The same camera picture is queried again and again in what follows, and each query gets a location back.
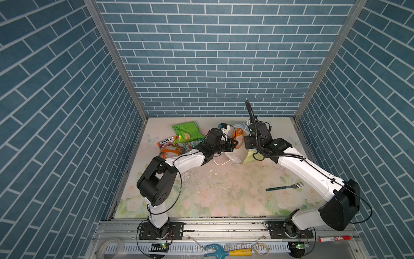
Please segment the floral paper gift bag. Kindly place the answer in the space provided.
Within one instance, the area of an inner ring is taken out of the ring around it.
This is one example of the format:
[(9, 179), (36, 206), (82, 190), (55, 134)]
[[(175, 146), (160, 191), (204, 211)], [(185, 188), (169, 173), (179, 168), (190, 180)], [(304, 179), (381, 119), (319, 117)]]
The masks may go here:
[(217, 166), (223, 166), (228, 163), (242, 164), (248, 157), (249, 150), (245, 147), (245, 137), (249, 136), (247, 123), (239, 123), (235, 126), (221, 123), (218, 128), (227, 136), (238, 141), (238, 144), (231, 152), (223, 152), (213, 158)]

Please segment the teal Fox's mint candy bag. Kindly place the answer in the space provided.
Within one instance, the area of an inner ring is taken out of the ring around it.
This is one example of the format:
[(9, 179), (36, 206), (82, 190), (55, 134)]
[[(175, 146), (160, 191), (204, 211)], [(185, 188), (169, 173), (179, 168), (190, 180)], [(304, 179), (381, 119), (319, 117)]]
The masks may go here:
[(194, 140), (194, 141), (186, 142), (186, 143), (183, 144), (183, 147), (184, 147), (186, 152), (189, 152), (193, 148), (195, 148), (198, 144), (200, 144), (201, 142), (202, 142), (202, 140)]

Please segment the green chips bag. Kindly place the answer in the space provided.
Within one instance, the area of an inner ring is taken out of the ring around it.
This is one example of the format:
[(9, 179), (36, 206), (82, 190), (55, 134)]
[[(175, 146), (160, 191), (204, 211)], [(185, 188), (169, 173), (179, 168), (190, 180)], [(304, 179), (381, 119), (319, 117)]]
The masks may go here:
[(191, 142), (203, 139), (204, 135), (200, 132), (195, 121), (172, 126), (177, 138), (174, 144)]

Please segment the orange clear snack bag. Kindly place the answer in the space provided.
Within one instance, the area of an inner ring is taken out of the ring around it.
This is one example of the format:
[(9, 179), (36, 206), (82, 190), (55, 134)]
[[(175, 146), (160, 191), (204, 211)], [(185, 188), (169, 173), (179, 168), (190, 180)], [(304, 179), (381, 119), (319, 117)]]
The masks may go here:
[(184, 153), (185, 149), (174, 145), (164, 145), (160, 149), (159, 156), (163, 159), (174, 158)]

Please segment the orange Fox's fruits candy bag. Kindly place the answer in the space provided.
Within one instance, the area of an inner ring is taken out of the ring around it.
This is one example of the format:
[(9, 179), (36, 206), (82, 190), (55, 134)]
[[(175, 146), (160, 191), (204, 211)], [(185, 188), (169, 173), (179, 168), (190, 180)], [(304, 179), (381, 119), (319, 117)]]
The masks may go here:
[(177, 136), (169, 137), (169, 138), (159, 141), (157, 145), (159, 149), (163, 149), (164, 146), (174, 145), (174, 142), (176, 139), (177, 139)]

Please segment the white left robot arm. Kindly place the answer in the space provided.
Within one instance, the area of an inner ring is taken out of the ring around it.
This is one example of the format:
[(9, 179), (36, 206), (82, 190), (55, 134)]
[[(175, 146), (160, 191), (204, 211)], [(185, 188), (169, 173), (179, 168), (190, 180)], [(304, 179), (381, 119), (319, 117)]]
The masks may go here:
[(182, 173), (201, 167), (224, 152), (234, 151), (238, 145), (235, 134), (236, 129), (232, 125), (221, 123), (188, 153), (174, 158), (156, 156), (152, 159), (136, 185), (147, 203), (149, 217), (142, 230), (149, 231), (150, 238), (163, 239), (171, 234), (167, 214), (170, 208), (166, 208), (166, 200), (176, 177), (183, 182)]

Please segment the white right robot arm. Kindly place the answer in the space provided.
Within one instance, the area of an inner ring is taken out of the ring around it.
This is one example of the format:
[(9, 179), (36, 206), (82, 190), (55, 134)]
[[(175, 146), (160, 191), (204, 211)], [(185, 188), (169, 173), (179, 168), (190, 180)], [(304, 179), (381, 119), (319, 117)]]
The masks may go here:
[(318, 208), (294, 210), (283, 224), (286, 235), (295, 238), (303, 231), (319, 226), (345, 230), (360, 210), (359, 184), (330, 174), (301, 155), (285, 139), (272, 138), (270, 125), (254, 115), (249, 101), (245, 104), (250, 115), (250, 134), (244, 140), (246, 149), (255, 149), (263, 158), (289, 169), (325, 200), (325, 204)]

